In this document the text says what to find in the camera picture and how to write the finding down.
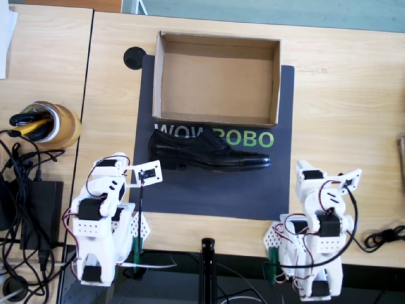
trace tape roll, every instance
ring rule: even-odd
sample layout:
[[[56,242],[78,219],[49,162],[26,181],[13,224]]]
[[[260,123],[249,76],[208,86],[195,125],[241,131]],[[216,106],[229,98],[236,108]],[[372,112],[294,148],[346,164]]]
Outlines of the tape roll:
[[[37,141],[37,144],[46,149],[66,149],[73,145],[82,131],[78,115],[60,104],[47,101],[36,101],[26,107],[22,113],[43,111],[51,114],[54,127],[45,138]]]

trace black power brick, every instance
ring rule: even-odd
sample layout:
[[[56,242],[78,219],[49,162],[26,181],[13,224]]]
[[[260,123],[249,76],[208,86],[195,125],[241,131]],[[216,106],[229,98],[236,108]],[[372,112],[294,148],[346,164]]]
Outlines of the black power brick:
[[[55,248],[59,239],[59,225],[61,221],[61,206],[63,194],[63,182],[28,181],[27,184],[27,211],[35,221],[37,227],[48,237],[48,242]],[[23,219],[21,231],[21,249],[36,250],[38,248],[38,236],[40,250],[49,250],[44,236],[33,231],[32,224]]]

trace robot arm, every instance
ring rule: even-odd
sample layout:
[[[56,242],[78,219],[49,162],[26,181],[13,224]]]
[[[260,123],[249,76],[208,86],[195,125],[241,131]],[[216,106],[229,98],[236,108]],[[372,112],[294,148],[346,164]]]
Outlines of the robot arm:
[[[73,218],[73,235],[78,242],[77,277],[82,284],[111,285],[116,264],[128,258],[132,247],[130,223],[135,204],[123,203],[127,188],[163,180],[159,161],[137,166],[127,166],[126,162],[123,153],[96,161],[90,172],[93,179],[72,201],[71,212],[77,215]],[[134,171],[135,184],[126,183],[127,170]]]
[[[361,170],[328,177],[323,170],[298,161],[296,174],[296,194],[303,213],[281,215],[281,222],[274,223],[265,237],[275,233],[280,239],[281,265],[314,265],[334,257],[346,244],[346,232],[354,228],[352,217],[345,215],[342,196],[347,193],[346,187],[357,189]],[[340,295],[340,257],[324,266],[282,269],[286,278],[293,280],[302,301],[330,300]]]

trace open cardboard box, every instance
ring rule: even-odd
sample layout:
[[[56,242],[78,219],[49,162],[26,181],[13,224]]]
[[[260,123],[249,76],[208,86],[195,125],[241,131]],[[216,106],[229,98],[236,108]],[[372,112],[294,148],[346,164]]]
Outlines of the open cardboard box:
[[[281,41],[160,32],[153,117],[160,121],[274,127]]]

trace wooden table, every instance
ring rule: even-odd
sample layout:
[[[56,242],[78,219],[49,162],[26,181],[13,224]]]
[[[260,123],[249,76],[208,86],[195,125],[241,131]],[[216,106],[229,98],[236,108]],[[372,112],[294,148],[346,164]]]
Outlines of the wooden table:
[[[300,212],[294,165],[304,159],[330,174],[363,169],[355,196],[358,238],[405,221],[405,200],[396,137],[405,130],[405,34],[212,22],[96,12],[78,150],[74,195],[98,158],[134,155],[140,70],[123,54],[139,46],[154,54],[159,30],[211,32],[282,39],[282,63],[296,68],[290,212]],[[352,206],[347,199],[347,209]],[[146,248],[200,250],[216,239],[216,252],[265,257],[270,221],[147,213],[152,233]],[[344,263],[405,267],[402,242],[367,255],[351,246]]]
[[[34,101],[50,101],[66,106],[80,114],[85,87],[87,55],[89,51],[92,10],[50,6],[10,5],[19,12],[9,49],[8,74],[0,80],[0,127],[9,129],[10,116]],[[11,149],[16,140],[6,135],[1,138]],[[24,151],[33,151],[29,144]],[[70,204],[77,144],[68,148],[57,163],[49,162],[42,168],[45,181],[63,181],[64,211]],[[0,151],[1,167],[8,160]],[[65,240],[65,229],[59,230],[59,241]],[[15,245],[16,256],[21,255]],[[57,261],[62,249],[54,250]],[[28,267],[20,267],[19,274],[34,281]],[[56,303],[58,280],[50,286],[49,303]],[[42,303],[44,298],[33,297],[30,303]]]

